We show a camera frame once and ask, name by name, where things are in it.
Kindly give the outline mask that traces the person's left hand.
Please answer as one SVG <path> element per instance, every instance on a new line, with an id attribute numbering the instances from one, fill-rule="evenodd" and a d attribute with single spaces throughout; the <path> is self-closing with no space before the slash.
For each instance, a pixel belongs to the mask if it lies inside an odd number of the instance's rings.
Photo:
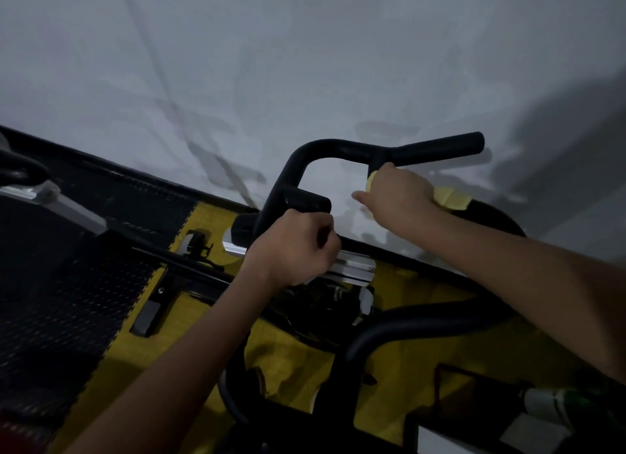
<path id="1" fill-rule="evenodd" d="M 306 273 L 294 256 L 294 209 L 287 210 L 246 252 L 240 274 L 255 277 L 273 289 L 303 284 L 324 273 Z"/>

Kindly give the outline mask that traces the black bike handlebar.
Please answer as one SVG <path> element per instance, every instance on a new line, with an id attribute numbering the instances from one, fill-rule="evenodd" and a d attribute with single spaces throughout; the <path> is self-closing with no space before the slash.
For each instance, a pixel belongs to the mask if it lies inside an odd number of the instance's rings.
<path id="1" fill-rule="evenodd" d="M 301 213 L 330 213 L 331 201 L 324 196 L 300 189 L 299 184 L 307 166 L 317 160 L 336 158 L 367 165 L 372 176 L 387 162 L 397 167 L 438 162 L 478 155 L 484 150 L 480 132 L 444 137 L 399 147 L 384 147 L 339 139 L 323 139 L 306 143 L 294 151 L 270 191 L 265 205 L 258 213 L 240 214 L 224 237 L 241 254 L 289 209 Z"/>

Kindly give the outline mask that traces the yellow cleaning cloth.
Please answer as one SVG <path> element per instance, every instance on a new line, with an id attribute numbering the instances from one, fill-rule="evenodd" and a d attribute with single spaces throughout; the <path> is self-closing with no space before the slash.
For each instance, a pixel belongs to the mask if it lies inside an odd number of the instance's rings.
<path id="1" fill-rule="evenodd" d="M 375 170 L 369 173 L 364 190 L 366 194 L 370 192 L 372 182 L 378 172 L 378 170 Z M 432 195 L 430 200 L 428 200 L 430 207 L 438 207 L 444 211 L 465 211 L 472 201 L 471 196 L 450 187 L 433 187 L 431 190 Z M 413 205 L 417 202 L 417 200 L 415 202 L 413 200 L 407 197 L 403 200 L 403 203 Z"/>

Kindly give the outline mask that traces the person's left forearm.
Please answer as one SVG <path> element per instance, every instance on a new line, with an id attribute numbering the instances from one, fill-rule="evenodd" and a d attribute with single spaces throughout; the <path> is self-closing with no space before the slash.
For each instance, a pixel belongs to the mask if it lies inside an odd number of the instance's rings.
<path id="1" fill-rule="evenodd" d="M 218 301 L 137 377 L 63 454 L 171 454 L 219 376 L 284 284 L 241 268 Z"/>

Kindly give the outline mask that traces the person's right forearm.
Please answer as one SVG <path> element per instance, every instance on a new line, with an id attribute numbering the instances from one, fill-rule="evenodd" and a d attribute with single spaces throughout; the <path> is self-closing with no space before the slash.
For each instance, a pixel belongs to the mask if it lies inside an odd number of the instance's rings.
<path id="1" fill-rule="evenodd" d="M 411 241 L 487 288 L 556 342 L 626 385 L 626 268 L 442 212 Z"/>

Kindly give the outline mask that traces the black adjustment knob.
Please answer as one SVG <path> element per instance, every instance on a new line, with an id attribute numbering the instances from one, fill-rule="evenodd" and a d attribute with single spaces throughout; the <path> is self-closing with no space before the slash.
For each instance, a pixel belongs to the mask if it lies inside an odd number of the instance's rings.
<path id="1" fill-rule="evenodd" d="M 187 231 L 176 253 L 191 260 L 215 266 L 210 261 L 213 246 L 208 243 L 208 236 L 204 231 L 192 229 Z"/>

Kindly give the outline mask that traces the black flywheel cover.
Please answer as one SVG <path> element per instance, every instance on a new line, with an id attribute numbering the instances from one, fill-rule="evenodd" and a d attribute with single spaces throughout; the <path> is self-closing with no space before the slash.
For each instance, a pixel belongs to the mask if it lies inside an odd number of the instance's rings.
<path id="1" fill-rule="evenodd" d="M 509 215 L 492 205 L 476 199 L 471 199 L 464 210 L 450 210 L 450 213 L 481 226 L 497 229 L 516 236 L 526 237 L 523 229 L 521 229 Z"/>

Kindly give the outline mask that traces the black bike pedal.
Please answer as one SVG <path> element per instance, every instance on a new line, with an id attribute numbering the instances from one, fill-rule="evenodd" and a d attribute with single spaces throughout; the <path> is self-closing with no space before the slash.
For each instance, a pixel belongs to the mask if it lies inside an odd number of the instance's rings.
<path id="1" fill-rule="evenodd" d="M 167 301 L 163 298 L 148 298 L 140 309 L 129 332 L 139 338 L 149 338 L 157 330 L 165 313 Z"/>

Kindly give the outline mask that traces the yellow rubber floor mat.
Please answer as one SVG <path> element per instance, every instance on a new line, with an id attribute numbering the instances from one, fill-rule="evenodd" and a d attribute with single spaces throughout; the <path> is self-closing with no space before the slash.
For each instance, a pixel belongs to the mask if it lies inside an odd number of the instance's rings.
<path id="1" fill-rule="evenodd" d="M 184 225 L 184 230 L 198 224 L 215 232 L 225 230 L 235 219 L 232 211 L 215 205 L 198 204 Z M 182 241 L 181 235 L 174 244 Z M 464 302 L 473 294 L 421 272 L 378 262 L 374 277 L 376 307 L 427 305 L 436 302 Z M 156 287 L 157 270 L 130 316 L 137 316 L 148 290 Z M 173 304 L 160 331 L 150 339 L 129 333 L 130 316 L 99 362 L 61 431 L 52 442 L 50 452 L 60 453 L 89 421 L 94 420 L 113 399 L 134 381 L 144 369 L 181 336 L 208 309 L 191 296 L 181 295 Z M 270 401 L 288 406 L 296 414 L 308 412 L 315 389 L 331 371 L 330 353 L 306 346 L 264 321 L 258 321 L 246 348 L 247 366 L 260 366 L 268 382 Z M 547 335 L 513 317 L 489 330 L 452 338 L 390 342 L 367 359 L 365 368 L 378 381 L 361 385 L 356 414 L 351 425 L 381 440 L 398 445 L 401 442 L 404 415 L 418 407 L 431 408 L 434 403 L 434 370 L 437 363 L 450 363 L 504 382 L 527 381 L 544 388 L 582 386 L 586 368 L 576 356 L 568 353 Z M 217 388 L 212 392 L 185 438 L 185 454 L 208 454 L 216 449 L 218 437 L 226 433 L 233 419 L 227 414 Z"/>

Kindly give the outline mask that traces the grey machine bar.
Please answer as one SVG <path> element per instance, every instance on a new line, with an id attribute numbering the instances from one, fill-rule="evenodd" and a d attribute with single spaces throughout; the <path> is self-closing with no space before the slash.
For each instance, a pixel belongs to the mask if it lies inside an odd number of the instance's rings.
<path id="1" fill-rule="evenodd" d="M 61 189 L 50 180 L 35 186 L 17 184 L 1 186 L 0 196 L 45 207 L 96 236 L 108 230 L 105 218 L 62 194 Z"/>

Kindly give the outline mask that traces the black rubber floor mat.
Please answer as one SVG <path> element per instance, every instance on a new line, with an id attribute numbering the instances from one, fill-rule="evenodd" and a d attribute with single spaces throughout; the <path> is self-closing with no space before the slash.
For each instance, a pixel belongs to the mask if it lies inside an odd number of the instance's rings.
<path id="1" fill-rule="evenodd" d="M 64 194 L 168 248 L 195 203 L 0 127 Z M 80 226 L 0 197 L 0 418 L 58 425 L 152 276 Z"/>

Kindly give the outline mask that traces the green bottle with white label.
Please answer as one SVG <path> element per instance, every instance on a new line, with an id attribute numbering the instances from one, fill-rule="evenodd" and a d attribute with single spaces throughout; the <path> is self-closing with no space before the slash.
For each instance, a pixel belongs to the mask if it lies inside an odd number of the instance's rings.
<path id="1" fill-rule="evenodd" d="M 626 434 L 626 425 L 581 391 L 529 387 L 521 389 L 519 398 L 524 413 L 565 426 L 573 433 Z"/>

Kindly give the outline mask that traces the white paper sheet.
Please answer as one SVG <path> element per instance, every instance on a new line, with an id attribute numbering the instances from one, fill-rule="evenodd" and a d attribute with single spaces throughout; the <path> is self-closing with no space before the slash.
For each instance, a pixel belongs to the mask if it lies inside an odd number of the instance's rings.
<path id="1" fill-rule="evenodd" d="M 564 426 L 526 414 L 519 415 L 496 440 L 462 440 L 441 430 L 419 426 L 414 435 L 415 454 L 554 454 L 571 436 Z"/>

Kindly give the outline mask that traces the silver handlebar slider rail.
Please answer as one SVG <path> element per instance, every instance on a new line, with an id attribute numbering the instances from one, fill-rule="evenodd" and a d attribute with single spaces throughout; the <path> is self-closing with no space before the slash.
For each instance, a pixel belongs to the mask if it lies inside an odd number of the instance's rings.
<path id="1" fill-rule="evenodd" d="M 231 227 L 224 232 L 222 244 L 226 253 L 231 256 L 243 258 L 246 255 L 246 247 L 233 242 Z M 354 252 L 340 251 L 331 268 L 326 273 L 320 274 L 319 277 L 337 283 L 366 287 L 371 284 L 375 270 L 376 262 L 370 257 Z"/>

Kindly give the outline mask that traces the black exercise bike frame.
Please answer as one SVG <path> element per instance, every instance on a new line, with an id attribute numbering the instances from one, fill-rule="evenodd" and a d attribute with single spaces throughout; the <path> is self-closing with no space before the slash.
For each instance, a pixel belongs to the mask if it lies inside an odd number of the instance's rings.
<path id="1" fill-rule="evenodd" d="M 281 454 L 400 454 L 402 449 L 354 426 L 366 360 L 379 347 L 415 339 L 446 338 L 487 330 L 513 310 L 484 288 L 466 300 L 373 308 L 364 321 L 357 288 L 317 277 L 278 293 L 267 317 L 281 316 L 277 327 L 313 347 L 334 354 L 311 413 L 273 402 L 262 394 L 262 372 L 246 367 L 248 336 L 218 381 L 231 416 L 254 441 Z"/>

